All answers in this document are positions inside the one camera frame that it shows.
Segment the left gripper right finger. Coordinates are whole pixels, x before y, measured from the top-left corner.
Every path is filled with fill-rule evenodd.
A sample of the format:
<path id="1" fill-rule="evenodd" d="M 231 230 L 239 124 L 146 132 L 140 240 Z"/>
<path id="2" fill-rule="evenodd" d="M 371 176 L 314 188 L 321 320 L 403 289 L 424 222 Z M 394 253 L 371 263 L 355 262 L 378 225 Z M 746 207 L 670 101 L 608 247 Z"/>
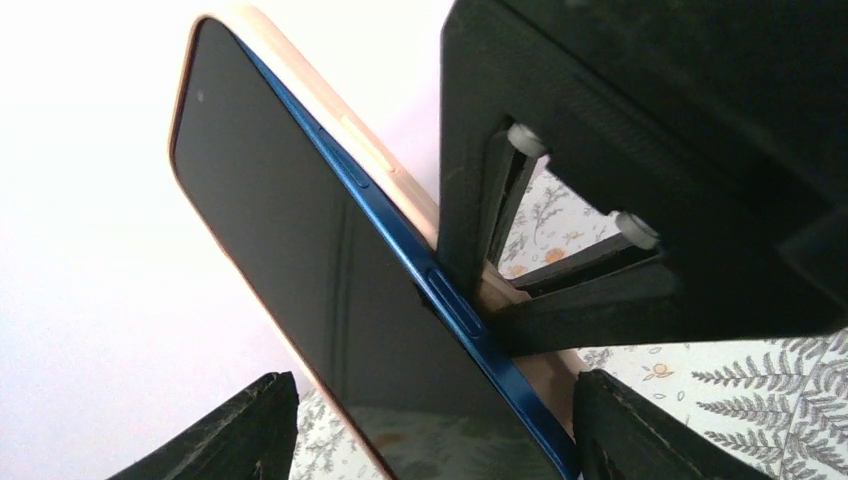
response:
<path id="1" fill-rule="evenodd" d="M 768 478 L 601 369 L 578 375 L 573 430 L 584 479 Z"/>

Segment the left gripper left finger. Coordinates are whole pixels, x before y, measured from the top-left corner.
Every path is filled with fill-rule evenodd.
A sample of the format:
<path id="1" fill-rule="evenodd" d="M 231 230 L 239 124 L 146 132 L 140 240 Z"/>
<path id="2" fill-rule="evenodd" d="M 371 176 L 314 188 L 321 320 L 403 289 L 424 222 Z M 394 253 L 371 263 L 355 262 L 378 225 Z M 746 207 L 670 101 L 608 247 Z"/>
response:
<path id="1" fill-rule="evenodd" d="M 287 480 L 298 406 L 293 375 L 269 372 L 111 478 Z"/>

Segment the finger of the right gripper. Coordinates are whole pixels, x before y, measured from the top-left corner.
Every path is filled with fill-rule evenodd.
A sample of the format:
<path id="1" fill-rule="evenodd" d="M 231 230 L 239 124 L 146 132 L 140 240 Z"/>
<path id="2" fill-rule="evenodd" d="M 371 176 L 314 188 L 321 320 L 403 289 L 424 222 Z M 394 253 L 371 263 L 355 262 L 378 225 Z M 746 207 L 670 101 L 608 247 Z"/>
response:
<path id="1" fill-rule="evenodd" d="M 512 355 L 847 323 L 843 1 L 458 1 L 438 257 L 474 293 L 530 156 L 621 233 L 490 309 Z"/>

